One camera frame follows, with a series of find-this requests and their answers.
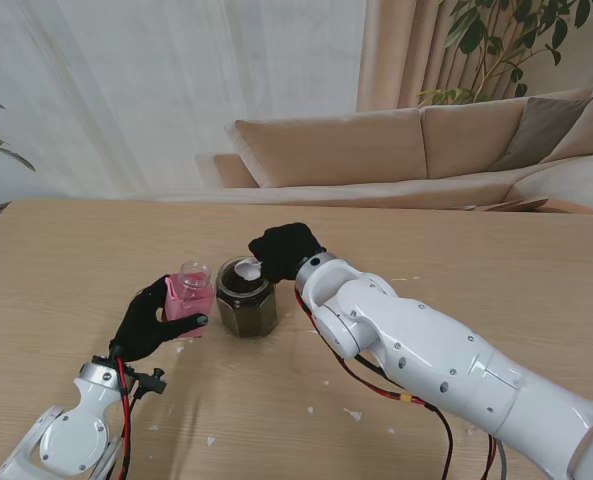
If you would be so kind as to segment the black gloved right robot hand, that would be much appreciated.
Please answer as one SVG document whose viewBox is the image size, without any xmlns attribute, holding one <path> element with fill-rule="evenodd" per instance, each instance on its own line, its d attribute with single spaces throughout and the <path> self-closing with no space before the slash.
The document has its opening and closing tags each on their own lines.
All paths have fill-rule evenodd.
<svg viewBox="0 0 593 480">
<path fill-rule="evenodd" d="M 326 251 L 310 228 L 300 222 L 269 228 L 248 248 L 261 263 L 261 277 L 273 284 L 294 281 L 308 259 Z"/>
</svg>

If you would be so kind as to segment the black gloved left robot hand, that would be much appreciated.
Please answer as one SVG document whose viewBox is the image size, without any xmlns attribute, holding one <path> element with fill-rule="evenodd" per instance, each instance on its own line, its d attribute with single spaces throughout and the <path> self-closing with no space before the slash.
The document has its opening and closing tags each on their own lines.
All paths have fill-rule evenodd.
<svg viewBox="0 0 593 480">
<path fill-rule="evenodd" d="M 144 359 L 165 342 L 193 332 L 208 324 L 208 316 L 195 313 L 187 317 L 162 322 L 157 312 L 167 297 L 168 275 L 141 290 L 130 302 L 114 338 L 109 343 L 109 358 L 124 362 Z"/>
</svg>

